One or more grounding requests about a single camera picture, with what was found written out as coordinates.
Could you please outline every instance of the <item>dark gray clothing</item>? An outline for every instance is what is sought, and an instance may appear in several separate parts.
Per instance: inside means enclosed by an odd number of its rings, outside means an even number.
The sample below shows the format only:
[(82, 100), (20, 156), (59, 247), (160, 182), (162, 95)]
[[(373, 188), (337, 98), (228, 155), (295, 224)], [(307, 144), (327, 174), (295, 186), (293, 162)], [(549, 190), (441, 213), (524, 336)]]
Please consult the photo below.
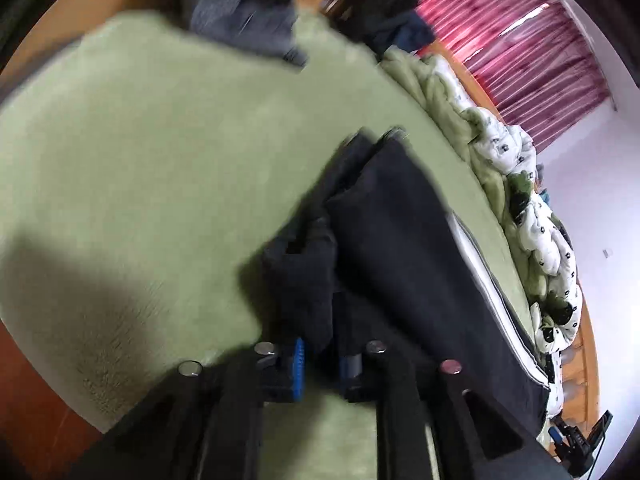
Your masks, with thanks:
[(293, 0), (182, 0), (191, 32), (209, 40), (303, 66), (306, 55), (294, 44)]

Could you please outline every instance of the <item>red curtain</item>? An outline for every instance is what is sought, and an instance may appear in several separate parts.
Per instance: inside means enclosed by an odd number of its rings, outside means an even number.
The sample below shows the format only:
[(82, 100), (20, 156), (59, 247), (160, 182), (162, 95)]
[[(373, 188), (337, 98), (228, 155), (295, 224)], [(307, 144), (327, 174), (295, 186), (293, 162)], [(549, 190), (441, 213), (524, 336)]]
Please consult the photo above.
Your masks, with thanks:
[(420, 14), (468, 67), (507, 124), (539, 151), (609, 96), (559, 0), (419, 0)]

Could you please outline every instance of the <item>white wall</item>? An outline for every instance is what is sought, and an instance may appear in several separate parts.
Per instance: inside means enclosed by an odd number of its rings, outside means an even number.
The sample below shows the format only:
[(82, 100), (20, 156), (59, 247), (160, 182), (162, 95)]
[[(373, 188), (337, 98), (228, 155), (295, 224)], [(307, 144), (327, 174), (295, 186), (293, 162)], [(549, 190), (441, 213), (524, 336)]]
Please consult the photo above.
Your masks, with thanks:
[(640, 90), (588, 15), (565, 3), (590, 37), (617, 107), (601, 105), (539, 157), (552, 208), (575, 247), (598, 354), (600, 413), (613, 414), (597, 479), (640, 416)]

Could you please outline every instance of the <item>green bed sheet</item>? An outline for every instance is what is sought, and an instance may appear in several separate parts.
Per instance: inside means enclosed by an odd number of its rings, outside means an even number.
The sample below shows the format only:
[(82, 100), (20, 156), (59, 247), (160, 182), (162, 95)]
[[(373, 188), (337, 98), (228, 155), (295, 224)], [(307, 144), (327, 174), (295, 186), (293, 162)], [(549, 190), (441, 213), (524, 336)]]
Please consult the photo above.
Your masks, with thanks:
[[(0, 314), (100, 430), (180, 361), (259, 338), (269, 305), (255, 255), (361, 126), (405, 127), (532, 333), (468, 165), (368, 51), (311, 15), (296, 35), (302, 70), (121, 14), (0, 110)], [(266, 421), (261, 478), (375, 478), (370, 407), (309, 386)]]

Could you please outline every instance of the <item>wooden bed frame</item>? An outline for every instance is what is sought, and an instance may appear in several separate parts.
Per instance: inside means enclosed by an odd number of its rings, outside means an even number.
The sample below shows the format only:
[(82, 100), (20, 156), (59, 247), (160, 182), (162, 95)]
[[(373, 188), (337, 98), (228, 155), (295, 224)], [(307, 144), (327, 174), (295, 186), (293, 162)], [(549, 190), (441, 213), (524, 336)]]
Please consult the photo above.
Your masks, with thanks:
[[(0, 73), (0, 81), (19, 70), (38, 53), (62, 41), (76, 38), (105, 22), (114, 14), (127, 9), (174, 9), (179, 0), (58, 0), (43, 15), (22, 42), (6, 69)], [(298, 0), (299, 6), (319, 10), (324, 0)], [(455, 59), (441, 42), (430, 45), (429, 50), (442, 54), (465, 87), (469, 96), (478, 104), (492, 111), (498, 118), (500, 113), (466, 67)], [(571, 381), (577, 391), (574, 398), (564, 403), (563, 415), (583, 431), (589, 431), (596, 423), (598, 409), (598, 365), (591, 320), (586, 303), (582, 306), (582, 322), (577, 338), (572, 345), (573, 360), (562, 368), (563, 380)]]

